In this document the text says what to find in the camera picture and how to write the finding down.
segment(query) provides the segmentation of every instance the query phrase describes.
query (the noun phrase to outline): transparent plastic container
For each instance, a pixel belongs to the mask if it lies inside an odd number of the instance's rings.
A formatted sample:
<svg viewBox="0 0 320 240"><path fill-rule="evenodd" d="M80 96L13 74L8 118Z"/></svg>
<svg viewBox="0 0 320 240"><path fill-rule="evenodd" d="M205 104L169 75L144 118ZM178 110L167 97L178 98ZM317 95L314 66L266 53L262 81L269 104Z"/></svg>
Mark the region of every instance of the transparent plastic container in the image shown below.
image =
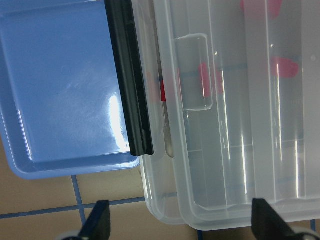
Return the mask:
<svg viewBox="0 0 320 240"><path fill-rule="evenodd" d="M132 0L140 59L146 88L153 155L140 158L145 202L149 211L167 224L183 224L176 180L166 103L161 101L161 65L152 0Z"/></svg>
<svg viewBox="0 0 320 240"><path fill-rule="evenodd" d="M319 10L319 0L154 1L174 152L142 157L158 219L170 222L174 191L200 230L249 226L252 198L286 221L320 217Z"/></svg>

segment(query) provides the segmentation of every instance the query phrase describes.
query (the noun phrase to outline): red object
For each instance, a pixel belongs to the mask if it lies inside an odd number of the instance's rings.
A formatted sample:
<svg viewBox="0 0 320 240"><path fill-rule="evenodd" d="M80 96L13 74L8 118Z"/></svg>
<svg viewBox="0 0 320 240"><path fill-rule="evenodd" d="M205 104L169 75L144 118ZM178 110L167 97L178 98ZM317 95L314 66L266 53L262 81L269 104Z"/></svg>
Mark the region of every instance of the red object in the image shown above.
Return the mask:
<svg viewBox="0 0 320 240"><path fill-rule="evenodd" d="M282 1L283 0L267 0L268 17L270 19L275 19L279 16ZM251 17L258 18L264 16L264 10L258 0L247 0L246 4L248 4L248 6L246 6L246 14L249 14ZM245 0L241 0L240 8L242 11L245 11Z"/></svg>
<svg viewBox="0 0 320 240"><path fill-rule="evenodd" d="M210 77L208 72L207 64L201 63L198 67L200 81L203 89L203 96L205 98L211 96L211 85L210 85Z"/></svg>
<svg viewBox="0 0 320 240"><path fill-rule="evenodd" d="M294 78L299 72L299 65L288 58L271 58L271 75L277 78Z"/></svg>
<svg viewBox="0 0 320 240"><path fill-rule="evenodd" d="M161 102L166 102L166 93L165 93L165 84L164 81L162 80L160 83L160 88L161 88Z"/></svg>

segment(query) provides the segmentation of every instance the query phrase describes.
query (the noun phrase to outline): tile floor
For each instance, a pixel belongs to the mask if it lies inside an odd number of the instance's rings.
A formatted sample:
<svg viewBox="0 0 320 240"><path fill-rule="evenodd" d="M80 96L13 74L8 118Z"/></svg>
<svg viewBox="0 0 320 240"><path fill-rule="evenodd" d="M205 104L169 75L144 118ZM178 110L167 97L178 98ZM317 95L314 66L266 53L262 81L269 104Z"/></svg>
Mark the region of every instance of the tile floor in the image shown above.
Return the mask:
<svg viewBox="0 0 320 240"><path fill-rule="evenodd" d="M144 202L140 168L23 180L8 167L0 141L1 239L55 240L78 231L94 203L110 200L111 240L253 240L249 227L200 232L161 223ZM314 222L320 230L320 221ZM311 227L310 221L293 225Z"/></svg>

